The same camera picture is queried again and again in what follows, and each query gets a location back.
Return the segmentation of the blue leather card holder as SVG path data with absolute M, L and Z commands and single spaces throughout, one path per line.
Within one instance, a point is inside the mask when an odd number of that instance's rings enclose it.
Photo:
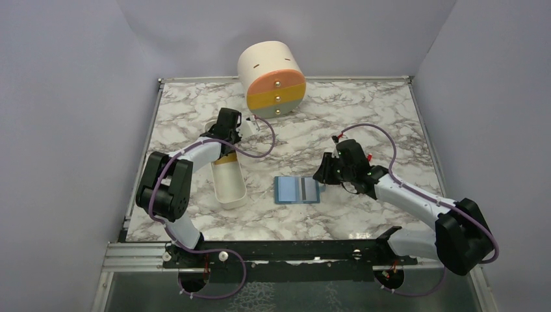
M 303 202 L 301 200 L 301 178 L 304 176 L 276 176 L 274 177 L 274 203 L 279 205 L 320 203 L 321 193 L 325 185 L 317 182 L 318 200 Z

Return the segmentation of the silver magnetic stripe card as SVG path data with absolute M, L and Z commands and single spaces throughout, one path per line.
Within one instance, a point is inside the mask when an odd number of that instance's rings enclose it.
M 316 202 L 318 200 L 318 185 L 312 177 L 301 178 L 301 200 Z

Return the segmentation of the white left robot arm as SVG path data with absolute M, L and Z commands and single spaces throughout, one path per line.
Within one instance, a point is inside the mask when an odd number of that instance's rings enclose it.
M 222 108 L 206 132 L 181 151 L 149 155 L 138 184 L 136 205 L 163 224 L 171 240 L 180 244 L 180 259 L 189 267 L 203 261 L 199 245 L 203 235 L 186 209 L 190 201 L 194 172 L 210 166 L 214 197 L 224 209 L 240 207 L 246 201 L 246 186 L 233 144 L 240 142 L 241 113 Z

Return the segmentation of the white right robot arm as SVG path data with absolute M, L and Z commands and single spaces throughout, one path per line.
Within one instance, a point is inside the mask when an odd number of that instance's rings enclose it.
M 454 201 L 410 185 L 391 169 L 370 164 L 353 139 L 325 152 L 313 179 L 325 185 L 351 184 L 356 193 L 391 204 L 416 217 L 427 231 L 396 228 L 383 235 L 375 247 L 376 259 L 389 265 L 411 256 L 440 261 L 454 274 L 464 276 L 483 263 L 497 247 L 478 204 L 468 198 Z

